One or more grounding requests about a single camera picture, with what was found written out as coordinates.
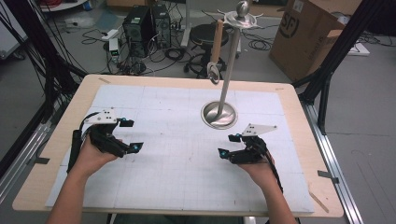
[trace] concrete floor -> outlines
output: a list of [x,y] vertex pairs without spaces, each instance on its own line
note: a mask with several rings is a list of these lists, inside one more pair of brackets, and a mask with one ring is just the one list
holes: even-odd
[[[107,10],[105,6],[90,12],[96,21],[116,19],[96,26],[106,31],[122,23],[125,12]],[[260,19],[259,24],[278,24],[279,20]],[[77,61],[91,73],[103,71],[106,55],[102,43],[82,45],[82,34],[88,30],[63,33],[64,43]],[[255,31],[274,37],[276,28]],[[290,80],[268,58],[268,51],[248,46],[242,37],[242,54],[235,61],[233,80],[282,82]],[[364,45],[369,57],[347,56],[336,70],[330,90],[326,130],[334,153],[343,170],[346,182],[365,223],[394,223],[396,220],[396,48]],[[223,47],[222,57],[227,60],[229,44]],[[171,61],[145,61],[150,69],[163,68]],[[195,78],[183,73],[184,63],[176,63],[146,76]],[[0,63],[0,159],[12,146],[21,130],[43,102],[43,91],[28,60],[8,59]],[[2,223],[42,223],[47,213],[16,212],[12,201],[31,167],[26,166],[12,191],[0,204]],[[302,223],[347,223],[340,218],[302,218]],[[105,214],[84,214],[83,223],[106,223]]]

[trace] circular metal base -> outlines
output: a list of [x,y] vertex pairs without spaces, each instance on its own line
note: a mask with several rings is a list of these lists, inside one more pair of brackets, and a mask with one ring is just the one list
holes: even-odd
[[229,129],[238,120],[232,105],[224,103],[222,113],[218,115],[219,101],[209,102],[202,108],[201,118],[205,124],[214,129]]

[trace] black chair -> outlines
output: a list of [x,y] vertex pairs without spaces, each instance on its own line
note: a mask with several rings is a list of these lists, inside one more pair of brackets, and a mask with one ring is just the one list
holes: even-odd
[[[197,78],[207,77],[206,66],[210,62],[213,41],[215,38],[216,24],[202,24],[191,28],[190,41],[195,44],[192,49],[198,46],[205,52],[197,54],[189,59],[184,65],[184,72],[188,73],[190,70],[197,75]],[[221,36],[221,45],[224,46],[228,42],[228,34],[223,28]],[[219,72],[225,71],[227,66],[225,62],[219,58],[220,65]]]

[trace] white paper sheet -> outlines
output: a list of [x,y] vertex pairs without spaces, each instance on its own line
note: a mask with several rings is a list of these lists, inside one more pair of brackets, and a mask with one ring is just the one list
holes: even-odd
[[[88,181],[84,206],[100,208],[267,211],[261,190],[249,175],[219,157],[218,148],[240,150],[228,134],[241,133],[249,123],[276,125],[261,135],[276,160],[284,195],[292,212],[314,211],[282,105],[276,93],[229,91],[227,102],[238,112],[228,130],[202,122],[201,109],[218,100],[218,90],[192,90],[104,85],[89,113],[114,107],[132,128],[116,128],[124,143],[144,142],[138,154],[126,155],[103,167]],[[46,206],[53,206],[66,177],[65,155]]]

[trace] wooden table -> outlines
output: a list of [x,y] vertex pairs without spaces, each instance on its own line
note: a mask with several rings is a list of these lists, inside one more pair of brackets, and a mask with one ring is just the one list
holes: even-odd
[[[70,148],[71,134],[84,119],[101,85],[139,85],[169,88],[221,89],[208,80],[165,77],[118,77],[89,75],[81,83],[69,107],[41,153],[49,163],[36,164],[17,195],[13,208],[19,211],[49,211],[45,202],[55,181],[64,154]],[[318,176],[318,170],[327,171],[315,137],[311,132],[295,89],[290,84],[232,81],[230,90],[276,92],[280,98],[290,134],[304,171],[315,212],[294,214],[309,217],[341,217],[344,210],[329,178]],[[118,209],[85,209],[86,212],[125,213]]]

